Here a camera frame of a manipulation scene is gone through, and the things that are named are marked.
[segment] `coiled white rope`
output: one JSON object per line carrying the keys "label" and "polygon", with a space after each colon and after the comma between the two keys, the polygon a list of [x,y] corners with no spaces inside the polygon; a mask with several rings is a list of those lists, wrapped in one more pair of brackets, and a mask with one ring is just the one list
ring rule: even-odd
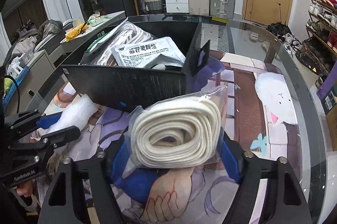
{"label": "coiled white rope", "polygon": [[[158,103],[135,120],[132,154],[151,168],[197,166],[215,155],[220,126],[220,111],[208,98],[184,97]],[[175,142],[165,141],[167,137]]]}

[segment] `barcode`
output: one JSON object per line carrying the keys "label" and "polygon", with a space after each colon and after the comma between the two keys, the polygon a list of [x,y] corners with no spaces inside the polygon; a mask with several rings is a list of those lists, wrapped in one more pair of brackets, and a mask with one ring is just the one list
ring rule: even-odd
{"label": "barcode", "polygon": [[328,109],[331,110],[331,108],[332,108],[332,103],[331,103],[331,100],[330,100],[329,96],[327,96],[327,97],[325,98],[325,102],[326,102],[326,105],[328,106]]}

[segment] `blue butterfly print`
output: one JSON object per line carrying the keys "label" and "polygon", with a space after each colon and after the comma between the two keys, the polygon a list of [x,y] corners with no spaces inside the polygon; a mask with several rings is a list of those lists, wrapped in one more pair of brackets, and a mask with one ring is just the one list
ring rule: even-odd
{"label": "blue butterfly print", "polygon": [[267,153],[267,142],[268,137],[267,136],[263,137],[262,134],[260,133],[257,136],[257,139],[253,140],[250,149],[251,150],[259,149],[262,153],[262,156],[264,157]]}

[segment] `yellow bag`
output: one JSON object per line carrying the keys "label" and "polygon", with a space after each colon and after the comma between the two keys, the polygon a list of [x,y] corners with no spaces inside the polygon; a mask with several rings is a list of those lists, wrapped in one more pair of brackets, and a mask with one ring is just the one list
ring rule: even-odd
{"label": "yellow bag", "polygon": [[82,23],[79,26],[71,29],[68,33],[65,34],[66,41],[68,42],[68,41],[72,40],[73,38],[77,37],[80,34],[82,27],[83,27],[82,31],[85,31],[88,28],[86,23]]}

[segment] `black cable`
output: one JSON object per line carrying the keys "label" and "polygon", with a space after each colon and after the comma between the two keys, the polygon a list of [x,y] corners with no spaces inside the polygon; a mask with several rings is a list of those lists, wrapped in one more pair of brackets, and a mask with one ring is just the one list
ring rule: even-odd
{"label": "black cable", "polygon": [[19,91],[19,86],[16,83],[15,79],[13,77],[9,76],[9,75],[5,75],[4,79],[10,79],[11,81],[13,81],[13,83],[16,86],[16,89],[17,89],[17,110],[16,110],[16,113],[18,114],[19,111],[20,111],[20,91]]}

